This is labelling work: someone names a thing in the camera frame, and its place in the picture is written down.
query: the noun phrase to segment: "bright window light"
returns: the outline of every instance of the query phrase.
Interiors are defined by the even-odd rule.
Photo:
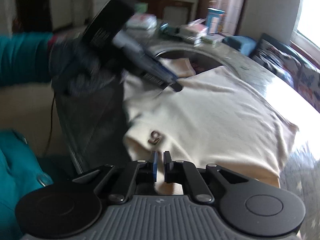
[[[303,0],[298,32],[320,48],[320,0]]]

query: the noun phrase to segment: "teal clothing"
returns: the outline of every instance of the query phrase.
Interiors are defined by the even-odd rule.
[[[49,82],[47,43],[51,37],[48,33],[0,37],[0,86]],[[22,237],[14,215],[15,206],[21,197],[41,188],[39,178],[46,177],[24,137],[13,130],[0,130],[1,240]]]

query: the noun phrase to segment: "ribbed surface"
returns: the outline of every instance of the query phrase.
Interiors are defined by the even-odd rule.
[[[24,240],[37,240],[25,236]],[[68,240],[245,240],[232,231],[213,208],[192,203],[187,196],[134,196],[111,206],[87,231]],[[296,239],[294,236],[283,238]]]

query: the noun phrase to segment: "dark door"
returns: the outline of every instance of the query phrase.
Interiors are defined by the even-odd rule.
[[[25,32],[51,32],[49,0],[16,0],[17,14]]]

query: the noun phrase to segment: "teal sleeve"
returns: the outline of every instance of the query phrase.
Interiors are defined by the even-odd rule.
[[[0,86],[49,82],[48,41],[51,33],[0,36]]]

